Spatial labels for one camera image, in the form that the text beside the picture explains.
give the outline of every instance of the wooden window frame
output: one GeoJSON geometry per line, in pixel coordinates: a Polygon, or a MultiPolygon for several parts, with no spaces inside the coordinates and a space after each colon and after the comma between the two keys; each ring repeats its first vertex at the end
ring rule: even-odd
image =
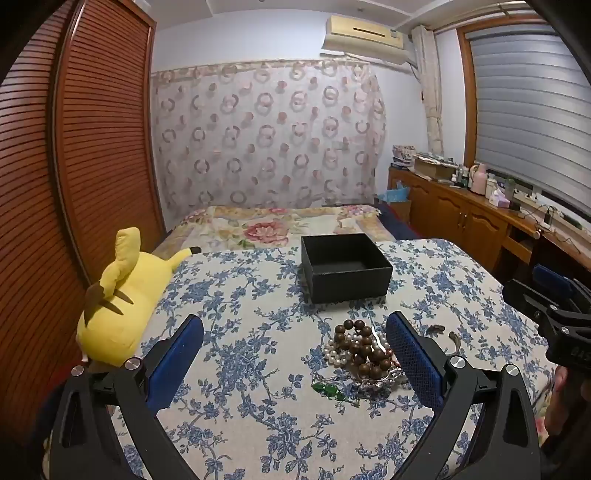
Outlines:
{"type": "Polygon", "coordinates": [[[464,25],[457,29],[457,39],[460,43],[462,66],[464,69],[464,90],[466,95],[466,144],[464,147],[464,165],[468,168],[476,160],[476,139],[478,137],[478,100],[476,98],[476,76],[472,59],[472,46],[466,34],[485,28],[504,27],[515,24],[545,24],[548,22],[536,14],[515,14],[502,18],[491,18],[464,25]]]}

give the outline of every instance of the ceiling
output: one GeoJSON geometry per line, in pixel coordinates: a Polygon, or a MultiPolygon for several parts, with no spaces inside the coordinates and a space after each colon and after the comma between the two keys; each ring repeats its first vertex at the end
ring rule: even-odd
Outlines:
{"type": "Polygon", "coordinates": [[[489,5],[493,0],[148,0],[159,30],[217,14],[256,9],[294,9],[363,18],[409,32],[420,23],[441,20],[489,5]]]}

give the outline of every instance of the yellow plush toy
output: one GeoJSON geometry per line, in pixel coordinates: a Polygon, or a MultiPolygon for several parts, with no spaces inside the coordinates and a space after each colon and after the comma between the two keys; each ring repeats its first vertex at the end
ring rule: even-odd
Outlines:
{"type": "Polygon", "coordinates": [[[115,261],[86,291],[77,341],[95,361],[119,367],[133,356],[156,304],[174,270],[199,247],[186,248],[169,260],[140,252],[139,229],[117,232],[115,261]]]}

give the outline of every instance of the open black box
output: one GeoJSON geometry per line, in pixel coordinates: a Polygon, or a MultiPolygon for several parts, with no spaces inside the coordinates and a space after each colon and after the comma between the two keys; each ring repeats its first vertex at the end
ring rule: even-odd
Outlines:
{"type": "Polygon", "coordinates": [[[364,233],[303,236],[301,263],[312,303],[382,297],[393,270],[364,233]]]}

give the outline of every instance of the human hand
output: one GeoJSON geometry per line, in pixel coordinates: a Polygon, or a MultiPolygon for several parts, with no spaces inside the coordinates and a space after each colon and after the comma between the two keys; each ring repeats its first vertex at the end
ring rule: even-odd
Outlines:
{"type": "MultiPolygon", "coordinates": [[[[566,367],[557,367],[554,374],[554,389],[550,405],[546,409],[544,426],[550,435],[558,435],[562,431],[566,420],[569,418],[569,408],[562,398],[562,391],[569,377],[569,370],[566,367]]],[[[591,380],[585,380],[581,384],[581,396],[591,402],[591,380]]]]}

